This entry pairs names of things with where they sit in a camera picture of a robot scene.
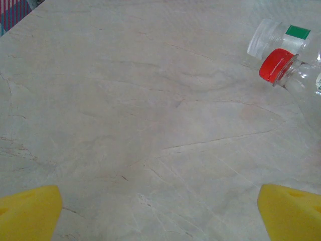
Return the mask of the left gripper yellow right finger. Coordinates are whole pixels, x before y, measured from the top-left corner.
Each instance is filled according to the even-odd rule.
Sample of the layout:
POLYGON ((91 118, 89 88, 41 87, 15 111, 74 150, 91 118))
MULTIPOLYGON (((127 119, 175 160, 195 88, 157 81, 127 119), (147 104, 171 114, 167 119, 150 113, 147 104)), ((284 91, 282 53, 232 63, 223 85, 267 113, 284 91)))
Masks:
POLYGON ((320 195, 264 184, 257 206, 271 240, 320 240, 320 195))

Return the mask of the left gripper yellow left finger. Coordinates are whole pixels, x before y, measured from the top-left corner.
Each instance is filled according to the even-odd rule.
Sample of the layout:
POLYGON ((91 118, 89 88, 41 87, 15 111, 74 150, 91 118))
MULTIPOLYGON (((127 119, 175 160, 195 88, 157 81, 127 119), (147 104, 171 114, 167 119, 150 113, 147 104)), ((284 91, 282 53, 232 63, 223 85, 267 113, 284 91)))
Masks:
POLYGON ((63 207, 57 185, 1 198, 1 240, 51 240, 63 207))

